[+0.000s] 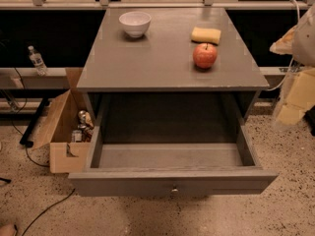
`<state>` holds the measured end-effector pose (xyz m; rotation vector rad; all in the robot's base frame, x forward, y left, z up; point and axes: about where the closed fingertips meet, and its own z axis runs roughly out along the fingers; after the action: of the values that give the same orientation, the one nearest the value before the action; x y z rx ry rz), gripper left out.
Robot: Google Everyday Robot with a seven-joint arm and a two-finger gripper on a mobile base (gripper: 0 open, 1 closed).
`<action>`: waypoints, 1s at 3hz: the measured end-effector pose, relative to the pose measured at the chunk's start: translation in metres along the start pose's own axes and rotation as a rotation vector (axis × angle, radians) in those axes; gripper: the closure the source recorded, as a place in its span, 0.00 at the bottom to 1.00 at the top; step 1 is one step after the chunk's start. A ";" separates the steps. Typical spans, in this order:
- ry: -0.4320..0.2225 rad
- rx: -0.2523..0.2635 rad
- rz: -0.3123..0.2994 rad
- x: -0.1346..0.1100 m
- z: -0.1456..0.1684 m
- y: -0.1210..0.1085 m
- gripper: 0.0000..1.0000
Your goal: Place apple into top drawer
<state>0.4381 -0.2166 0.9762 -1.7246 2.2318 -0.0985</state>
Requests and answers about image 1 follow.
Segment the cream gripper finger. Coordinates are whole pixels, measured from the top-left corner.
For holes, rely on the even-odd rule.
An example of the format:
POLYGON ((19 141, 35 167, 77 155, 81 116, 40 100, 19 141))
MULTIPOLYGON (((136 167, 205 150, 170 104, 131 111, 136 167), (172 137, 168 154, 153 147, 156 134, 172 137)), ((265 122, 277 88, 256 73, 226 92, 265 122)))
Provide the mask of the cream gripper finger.
POLYGON ((275 122, 280 126, 297 124, 315 106, 315 68, 289 73, 284 80, 275 122))
POLYGON ((280 39, 274 42, 270 47, 270 51, 280 55, 291 55, 295 29, 296 27, 292 27, 280 39))

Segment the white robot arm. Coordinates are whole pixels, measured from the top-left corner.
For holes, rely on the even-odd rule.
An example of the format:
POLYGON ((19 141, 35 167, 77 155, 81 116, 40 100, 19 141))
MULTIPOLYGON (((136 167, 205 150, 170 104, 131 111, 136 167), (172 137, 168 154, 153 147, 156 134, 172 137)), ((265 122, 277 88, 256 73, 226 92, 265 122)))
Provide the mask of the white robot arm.
POLYGON ((315 106, 315 5, 271 45, 270 51, 289 54, 301 66, 297 72, 290 66, 284 76, 280 100, 273 114, 275 126, 293 126, 315 106))

